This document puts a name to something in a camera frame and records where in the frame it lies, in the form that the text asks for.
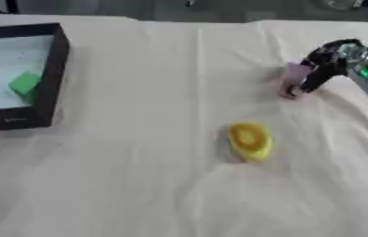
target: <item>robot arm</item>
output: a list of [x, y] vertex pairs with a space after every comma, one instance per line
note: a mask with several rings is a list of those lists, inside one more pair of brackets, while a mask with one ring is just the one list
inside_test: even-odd
[[357, 39], [324, 44], [313, 50], [297, 67], [309, 73], [300, 81], [284, 81], [282, 95], [291, 99], [318, 89], [335, 76], [351, 78], [368, 93], [368, 47]]

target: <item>beige cloth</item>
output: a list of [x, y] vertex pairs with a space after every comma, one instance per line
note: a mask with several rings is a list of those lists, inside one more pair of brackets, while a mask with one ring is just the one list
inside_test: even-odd
[[[274, 79], [368, 23], [0, 16], [52, 21], [72, 43], [60, 119], [0, 132], [1, 237], [368, 236], [368, 97], [337, 78], [286, 101]], [[230, 159], [245, 119], [269, 161]]]

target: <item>green led light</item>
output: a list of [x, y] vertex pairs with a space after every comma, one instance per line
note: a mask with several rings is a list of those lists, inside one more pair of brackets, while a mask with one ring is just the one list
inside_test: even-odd
[[368, 79], [368, 69], [362, 69], [360, 73], [364, 78]]

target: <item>lemon slice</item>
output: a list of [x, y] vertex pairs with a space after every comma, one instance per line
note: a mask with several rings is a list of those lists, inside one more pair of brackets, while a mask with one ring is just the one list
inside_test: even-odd
[[273, 147], [267, 128], [252, 121], [231, 125], [228, 140], [235, 152], [247, 162], [267, 159]]

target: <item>wrinkled fabric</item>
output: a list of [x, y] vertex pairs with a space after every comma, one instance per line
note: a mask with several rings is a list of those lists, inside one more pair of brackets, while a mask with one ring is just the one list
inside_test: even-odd
[[[347, 78], [289, 101], [280, 68], [368, 23], [60, 21], [55, 126], [0, 132], [0, 236], [368, 236], [368, 97]], [[245, 164], [225, 127], [268, 126]]]

